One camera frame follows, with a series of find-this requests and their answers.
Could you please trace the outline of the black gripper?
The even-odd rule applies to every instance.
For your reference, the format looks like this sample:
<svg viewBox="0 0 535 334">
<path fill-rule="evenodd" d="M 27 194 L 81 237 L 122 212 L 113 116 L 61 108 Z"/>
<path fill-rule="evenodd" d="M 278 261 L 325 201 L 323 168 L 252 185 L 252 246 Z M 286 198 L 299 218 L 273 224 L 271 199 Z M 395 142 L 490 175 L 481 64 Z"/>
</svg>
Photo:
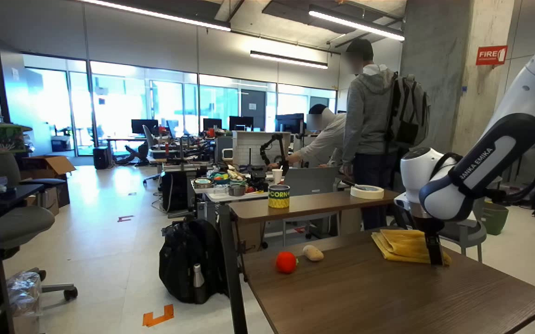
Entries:
<svg viewBox="0 0 535 334">
<path fill-rule="evenodd" d="M 431 266 L 442 266 L 444 261 L 442 261 L 438 233 L 444 229 L 444 224 L 434 218 L 425 218 L 425 220 L 416 222 L 416 229 L 425 235 L 425 246 L 429 251 Z"/>
</svg>

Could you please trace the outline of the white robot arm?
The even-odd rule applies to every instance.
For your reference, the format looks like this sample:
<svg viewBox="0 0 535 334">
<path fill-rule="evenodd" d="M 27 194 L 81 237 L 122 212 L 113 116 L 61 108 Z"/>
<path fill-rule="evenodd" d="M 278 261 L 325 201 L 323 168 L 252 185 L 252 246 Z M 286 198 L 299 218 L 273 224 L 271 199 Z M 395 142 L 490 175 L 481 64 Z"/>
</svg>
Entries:
<svg viewBox="0 0 535 334">
<path fill-rule="evenodd" d="M 535 55 L 505 90 L 486 129 L 462 157 L 412 149 L 399 162 L 403 194 L 393 203 L 423 233 L 425 261 L 442 266 L 438 233 L 464 222 L 488 186 L 535 147 Z"/>
</svg>

